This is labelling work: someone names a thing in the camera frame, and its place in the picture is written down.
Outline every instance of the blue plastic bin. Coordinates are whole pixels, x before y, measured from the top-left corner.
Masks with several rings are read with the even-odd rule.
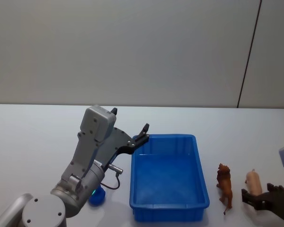
[[[193,135],[150,135],[135,151],[129,204],[140,222],[202,220],[209,198]]]

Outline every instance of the orange toy animal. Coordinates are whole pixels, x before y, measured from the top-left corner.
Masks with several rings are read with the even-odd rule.
[[[225,212],[228,209],[232,208],[232,205],[231,205],[232,190],[231,190],[231,174],[230,174],[230,172],[231,172],[231,170],[227,166],[224,166],[223,164],[220,163],[218,175],[217,175],[217,180],[218,180],[217,187],[222,190],[222,197],[220,198],[220,201],[222,203],[224,203],[225,199],[226,198],[228,199],[227,207],[226,207],[226,209],[223,213],[224,215],[225,215]]]

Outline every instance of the blue container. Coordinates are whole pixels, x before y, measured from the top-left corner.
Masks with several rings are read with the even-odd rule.
[[[151,135],[135,151],[129,204],[140,222],[202,220],[209,198],[193,135]]]

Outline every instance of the cable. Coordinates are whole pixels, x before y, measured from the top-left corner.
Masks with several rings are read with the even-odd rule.
[[[115,177],[117,178],[117,181],[118,181],[118,186],[117,186],[116,188],[109,187],[109,186],[107,186],[107,185],[104,184],[104,183],[101,183],[101,185],[104,186],[104,187],[106,187],[106,188],[108,188],[108,189],[111,189],[111,190],[116,190],[116,189],[118,189],[118,188],[120,187],[120,180],[119,180],[119,177],[117,176],[117,174],[116,174]]]

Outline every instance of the table surface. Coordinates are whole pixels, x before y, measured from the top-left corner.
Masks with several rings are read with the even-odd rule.
[[[0,214],[25,192],[48,194],[59,181],[76,148],[80,123],[87,106],[0,105]],[[284,186],[284,168],[278,150],[284,146],[284,110],[171,107],[118,107],[115,126],[129,135],[150,124],[150,134],[183,133],[197,138],[210,198],[202,222],[141,224],[129,206],[131,157],[120,155],[114,164],[124,173],[116,191],[106,190],[98,208],[86,204],[67,219],[68,227],[284,227],[269,211],[256,213],[241,201],[245,175],[255,168],[262,188]],[[216,173],[220,163],[231,168],[233,208],[223,215]],[[116,185],[107,171],[104,182]]]

